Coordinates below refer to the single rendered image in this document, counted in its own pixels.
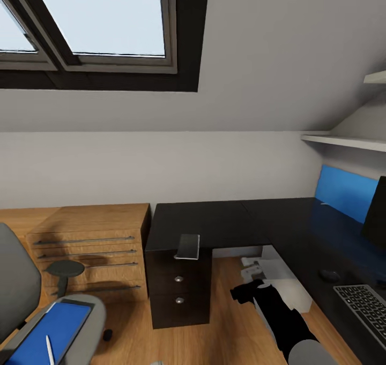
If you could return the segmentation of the swivel chair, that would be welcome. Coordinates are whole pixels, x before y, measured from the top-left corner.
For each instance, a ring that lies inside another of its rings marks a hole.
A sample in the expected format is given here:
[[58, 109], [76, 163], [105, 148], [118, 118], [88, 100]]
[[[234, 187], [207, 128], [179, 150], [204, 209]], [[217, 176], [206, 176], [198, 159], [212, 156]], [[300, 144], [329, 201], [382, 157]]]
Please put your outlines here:
[[90, 294], [65, 296], [68, 278], [82, 274], [85, 266], [74, 260], [58, 260], [51, 263], [47, 271], [60, 277], [57, 300], [26, 322], [25, 319], [40, 304], [42, 275], [12, 229], [0, 222], [0, 345], [15, 329], [19, 330], [0, 351], [0, 365], [54, 302], [91, 307], [91, 312], [58, 365], [90, 365], [102, 335], [105, 341], [110, 341], [113, 331], [105, 328], [107, 309], [103, 301]]

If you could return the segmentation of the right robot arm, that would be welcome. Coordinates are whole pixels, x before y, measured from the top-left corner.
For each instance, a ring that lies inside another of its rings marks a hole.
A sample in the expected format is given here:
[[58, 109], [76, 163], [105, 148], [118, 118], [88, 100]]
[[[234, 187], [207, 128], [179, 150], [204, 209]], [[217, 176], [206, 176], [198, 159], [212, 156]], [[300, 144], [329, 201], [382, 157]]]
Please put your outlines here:
[[233, 299], [255, 305], [287, 365], [339, 365], [309, 331], [302, 315], [283, 302], [275, 287], [261, 278], [253, 280], [252, 276], [262, 270], [260, 265], [242, 270], [244, 284], [230, 290]]

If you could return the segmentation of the notebook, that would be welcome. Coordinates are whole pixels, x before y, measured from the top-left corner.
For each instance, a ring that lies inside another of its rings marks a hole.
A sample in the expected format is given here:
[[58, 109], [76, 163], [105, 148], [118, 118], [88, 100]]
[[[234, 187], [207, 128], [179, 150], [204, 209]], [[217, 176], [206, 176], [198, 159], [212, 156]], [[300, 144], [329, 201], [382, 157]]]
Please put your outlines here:
[[181, 234], [177, 259], [198, 259], [199, 237], [197, 234]]

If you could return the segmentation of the folder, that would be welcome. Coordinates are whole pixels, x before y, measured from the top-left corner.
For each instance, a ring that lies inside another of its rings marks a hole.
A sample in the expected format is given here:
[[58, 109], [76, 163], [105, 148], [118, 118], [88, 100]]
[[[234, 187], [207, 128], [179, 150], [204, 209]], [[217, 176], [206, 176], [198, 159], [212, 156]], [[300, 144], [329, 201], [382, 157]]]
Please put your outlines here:
[[54, 302], [2, 365], [51, 365], [46, 336], [58, 365], [90, 312], [88, 306]]

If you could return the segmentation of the keyboard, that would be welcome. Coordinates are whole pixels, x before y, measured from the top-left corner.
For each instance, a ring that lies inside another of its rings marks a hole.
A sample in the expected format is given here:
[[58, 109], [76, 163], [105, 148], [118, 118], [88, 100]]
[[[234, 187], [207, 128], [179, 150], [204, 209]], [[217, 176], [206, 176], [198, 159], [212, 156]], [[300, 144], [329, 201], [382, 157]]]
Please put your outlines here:
[[386, 301], [369, 285], [333, 289], [386, 351]]

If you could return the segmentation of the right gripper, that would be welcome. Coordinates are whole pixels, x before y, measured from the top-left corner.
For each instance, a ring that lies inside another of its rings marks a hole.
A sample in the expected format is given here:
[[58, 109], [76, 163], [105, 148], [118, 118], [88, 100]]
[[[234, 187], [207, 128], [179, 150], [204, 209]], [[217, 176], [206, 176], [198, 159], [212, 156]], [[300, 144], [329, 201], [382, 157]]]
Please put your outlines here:
[[253, 301], [250, 299], [250, 289], [254, 285], [261, 284], [262, 280], [261, 278], [253, 280], [253, 282], [250, 282], [249, 284], [243, 284], [235, 287], [234, 289], [231, 289], [231, 295], [234, 300], [238, 299], [238, 302], [240, 304], [247, 303], [248, 301]]

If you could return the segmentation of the monitor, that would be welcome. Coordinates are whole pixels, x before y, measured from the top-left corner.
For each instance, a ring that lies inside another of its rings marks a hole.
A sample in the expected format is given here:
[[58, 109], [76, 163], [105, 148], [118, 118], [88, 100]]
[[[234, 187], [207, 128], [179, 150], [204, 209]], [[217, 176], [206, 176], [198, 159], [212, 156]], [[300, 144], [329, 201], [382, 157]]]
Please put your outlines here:
[[[360, 236], [386, 252], [386, 176], [380, 176]], [[386, 286], [381, 280], [378, 284]]]

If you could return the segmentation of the mouse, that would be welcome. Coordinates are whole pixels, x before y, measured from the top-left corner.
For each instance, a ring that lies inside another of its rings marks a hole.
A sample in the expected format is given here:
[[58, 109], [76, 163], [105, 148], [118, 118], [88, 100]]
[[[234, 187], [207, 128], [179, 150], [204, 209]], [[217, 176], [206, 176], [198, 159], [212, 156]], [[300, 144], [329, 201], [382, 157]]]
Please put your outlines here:
[[339, 275], [337, 274], [337, 272], [335, 270], [321, 268], [318, 272], [319, 272], [320, 276], [322, 276], [326, 280], [330, 280], [330, 281], [339, 280]]

